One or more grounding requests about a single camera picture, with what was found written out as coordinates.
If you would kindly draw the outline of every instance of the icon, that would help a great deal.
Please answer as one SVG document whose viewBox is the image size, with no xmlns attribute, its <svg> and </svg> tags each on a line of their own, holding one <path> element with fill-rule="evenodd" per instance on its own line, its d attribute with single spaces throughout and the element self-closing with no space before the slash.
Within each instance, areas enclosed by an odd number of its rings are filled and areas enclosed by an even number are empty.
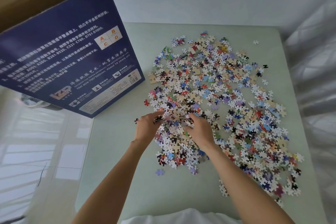
<svg viewBox="0 0 336 224">
<path fill-rule="evenodd" d="M 96 85 L 96 86 L 94 86 L 93 88 L 92 88 L 92 90 L 94 90 L 94 91 L 98 91 L 98 90 L 100 90 L 102 87 L 98 84 L 98 85 Z"/>
<path fill-rule="evenodd" d="M 75 106 L 77 106 L 79 103 L 80 103 L 80 102 L 79 102 L 78 100 L 74 100 L 74 101 L 72 101 L 72 102 L 69 104 L 69 106 L 75 107 Z"/>
<path fill-rule="evenodd" d="M 116 73 L 113 74 L 113 77 L 114 77 L 114 78 L 117 78 L 117 77 L 120 76 L 120 75 L 121 75 L 121 73 L 120 73 L 119 71 L 117 71 Z"/>
</svg>

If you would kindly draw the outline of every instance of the white fabric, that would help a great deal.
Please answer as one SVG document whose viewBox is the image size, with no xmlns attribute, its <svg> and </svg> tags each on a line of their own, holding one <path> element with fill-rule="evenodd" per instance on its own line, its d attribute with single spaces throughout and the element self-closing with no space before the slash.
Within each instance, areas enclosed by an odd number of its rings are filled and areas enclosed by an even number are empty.
<svg viewBox="0 0 336 224">
<path fill-rule="evenodd" d="M 196 209 L 185 209 L 177 213 L 161 216 L 137 216 L 124 220 L 121 224 L 242 224 L 222 213 L 200 213 Z"/>
</svg>

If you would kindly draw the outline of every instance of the table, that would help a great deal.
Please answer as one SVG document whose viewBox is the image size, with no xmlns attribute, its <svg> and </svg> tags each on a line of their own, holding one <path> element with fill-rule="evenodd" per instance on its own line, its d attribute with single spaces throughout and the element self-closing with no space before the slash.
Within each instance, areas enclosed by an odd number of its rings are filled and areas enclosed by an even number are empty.
<svg viewBox="0 0 336 224">
<path fill-rule="evenodd" d="M 233 51 L 246 50 L 250 63 L 267 64 L 269 68 L 265 69 L 262 78 L 258 78 L 258 85 L 263 86 L 261 79 L 267 79 L 269 84 L 263 87 L 272 90 L 275 101 L 287 108 L 287 116 L 282 118 L 281 126 L 289 131 L 289 150 L 299 152 L 305 157 L 305 161 L 299 166 L 302 175 L 297 179 L 302 193 L 298 197 L 285 195 L 284 209 L 296 224 L 326 223 L 300 113 L 276 28 L 150 23 L 125 23 L 125 28 L 145 75 L 151 71 L 153 60 L 163 47 L 171 47 L 171 38 L 186 35 L 186 39 L 197 39 L 204 30 L 215 35 L 217 39 L 223 36 L 228 38 Z M 259 44 L 253 44 L 254 40 L 258 40 Z M 75 205 L 77 211 L 133 140 L 136 127 L 134 120 L 153 112 L 152 107 L 144 105 L 144 101 L 148 99 L 149 91 L 159 85 L 150 84 L 147 77 L 145 82 L 95 117 Z M 250 89 L 243 90 L 246 90 L 243 93 L 247 102 L 254 100 Z M 203 103 L 202 106 L 203 110 L 207 109 L 206 104 Z M 220 124 L 223 123 L 228 109 L 228 106 L 222 104 L 217 111 L 219 115 L 222 114 Z M 223 131 L 221 134 L 224 138 L 229 136 L 229 133 Z M 152 142 L 142 155 L 120 220 L 138 215 L 168 214 L 186 208 L 225 213 L 239 219 L 230 198 L 221 195 L 219 175 L 210 161 L 199 164 L 199 173 L 195 176 L 187 167 L 182 166 L 175 170 L 165 166 L 165 175 L 157 177 L 155 171 L 162 168 L 156 158 L 159 150 L 159 146 Z"/>
</svg>

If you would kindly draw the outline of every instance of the person's left hand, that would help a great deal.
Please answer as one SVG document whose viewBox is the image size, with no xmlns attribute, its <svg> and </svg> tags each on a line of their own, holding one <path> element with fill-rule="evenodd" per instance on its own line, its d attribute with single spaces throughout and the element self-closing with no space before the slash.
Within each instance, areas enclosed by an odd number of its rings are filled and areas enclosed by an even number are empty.
<svg viewBox="0 0 336 224">
<path fill-rule="evenodd" d="M 162 115 L 164 113 L 165 113 L 164 111 L 159 111 L 159 112 L 149 113 L 145 116 L 141 116 L 140 120 L 137 121 L 134 141 L 139 142 L 141 143 L 141 145 L 144 145 L 145 147 L 147 147 L 149 143 L 155 137 L 157 129 L 163 123 L 162 120 L 159 120 L 158 122 L 153 124 L 154 119 L 157 116 Z"/>
</svg>

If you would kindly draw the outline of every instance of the barcode label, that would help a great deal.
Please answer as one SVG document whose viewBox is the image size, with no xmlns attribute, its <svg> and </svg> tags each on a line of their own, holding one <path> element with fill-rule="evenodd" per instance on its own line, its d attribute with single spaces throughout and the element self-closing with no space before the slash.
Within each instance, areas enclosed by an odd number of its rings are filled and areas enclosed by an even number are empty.
<svg viewBox="0 0 336 224">
<path fill-rule="evenodd" d="M 130 80 L 130 83 L 133 84 L 133 83 L 135 83 L 137 80 L 138 80 L 138 77 L 136 76 L 136 77 L 134 77 L 132 80 Z"/>
</svg>

